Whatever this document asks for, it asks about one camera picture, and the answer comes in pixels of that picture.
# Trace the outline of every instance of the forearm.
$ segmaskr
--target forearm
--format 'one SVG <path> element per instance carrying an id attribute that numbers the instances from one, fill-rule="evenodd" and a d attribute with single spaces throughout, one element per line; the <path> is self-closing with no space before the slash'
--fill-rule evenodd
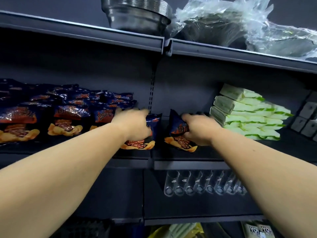
<path id="1" fill-rule="evenodd" d="M 49 237 L 124 142 L 107 124 L 0 170 L 0 234 Z"/>
<path id="2" fill-rule="evenodd" d="M 220 129 L 212 146 L 242 180 L 265 216 L 287 237 L 317 232 L 317 168 L 242 135 Z"/>

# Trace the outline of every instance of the metal bowl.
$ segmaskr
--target metal bowl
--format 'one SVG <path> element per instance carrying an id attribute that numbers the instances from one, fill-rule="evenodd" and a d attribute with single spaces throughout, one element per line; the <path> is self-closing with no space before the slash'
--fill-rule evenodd
<path id="1" fill-rule="evenodd" d="M 172 19 L 163 0 L 101 0 L 101 8 L 111 28 L 148 35 L 163 35 Z"/>

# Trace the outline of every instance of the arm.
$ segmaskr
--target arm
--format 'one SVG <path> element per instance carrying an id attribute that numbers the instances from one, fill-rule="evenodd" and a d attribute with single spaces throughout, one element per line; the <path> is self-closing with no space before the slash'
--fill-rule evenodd
<path id="1" fill-rule="evenodd" d="M 186 114 L 183 120 L 190 128 L 185 137 L 215 148 L 284 236 L 317 235 L 315 165 L 221 128 L 207 116 Z"/>
<path id="2" fill-rule="evenodd" d="M 126 140 L 142 140 L 147 110 L 116 113 L 110 124 L 0 170 L 1 237 L 49 237 L 76 210 Z"/>

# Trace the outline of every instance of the person's left hand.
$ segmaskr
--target person's left hand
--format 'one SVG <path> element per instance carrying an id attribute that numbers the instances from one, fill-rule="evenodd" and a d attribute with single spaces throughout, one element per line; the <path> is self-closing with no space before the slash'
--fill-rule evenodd
<path id="1" fill-rule="evenodd" d="M 148 113 L 149 111 L 147 109 L 129 109 L 122 111 L 121 108 L 117 108 L 111 124 L 121 129 L 126 140 L 144 140 L 151 135 L 151 129 L 146 126 L 145 119 Z"/>

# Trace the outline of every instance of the shelf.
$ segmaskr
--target shelf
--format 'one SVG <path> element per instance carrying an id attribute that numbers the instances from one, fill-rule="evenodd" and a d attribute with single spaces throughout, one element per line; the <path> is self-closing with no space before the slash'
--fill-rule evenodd
<path id="1" fill-rule="evenodd" d="M 317 63 L 172 38 L 171 54 L 246 63 L 317 74 Z"/>
<path id="2" fill-rule="evenodd" d="M 166 171 L 144 170 L 144 222 L 161 225 L 263 219 L 262 212 L 247 193 L 223 195 L 204 193 L 167 197 L 159 184 Z"/>
<path id="3" fill-rule="evenodd" d="M 3 10 L 0 10 L 0 27 L 91 40 L 160 53 L 162 53 L 164 45 L 164 37 Z"/>
<path id="4" fill-rule="evenodd" d="M 74 215 L 139 223 L 143 220 L 142 206 L 142 170 L 103 169 Z"/>
<path id="5" fill-rule="evenodd" d="M 63 138 L 55 143 L 41 144 L 37 142 L 7 144 L 0 147 L 0 167 L 4 167 L 17 162 L 29 155 L 54 146 L 62 141 Z M 106 168 L 133 168 L 145 169 L 149 167 L 150 151 L 148 150 L 123 150 L 119 149 L 113 158 L 108 162 Z"/>
<path id="6" fill-rule="evenodd" d="M 279 130 L 280 141 L 262 140 L 260 143 L 280 152 L 315 164 L 317 143 L 290 129 Z M 157 144 L 151 151 L 155 170 L 229 169 L 220 155 L 211 147 L 198 147 L 193 153 L 166 143 Z"/>

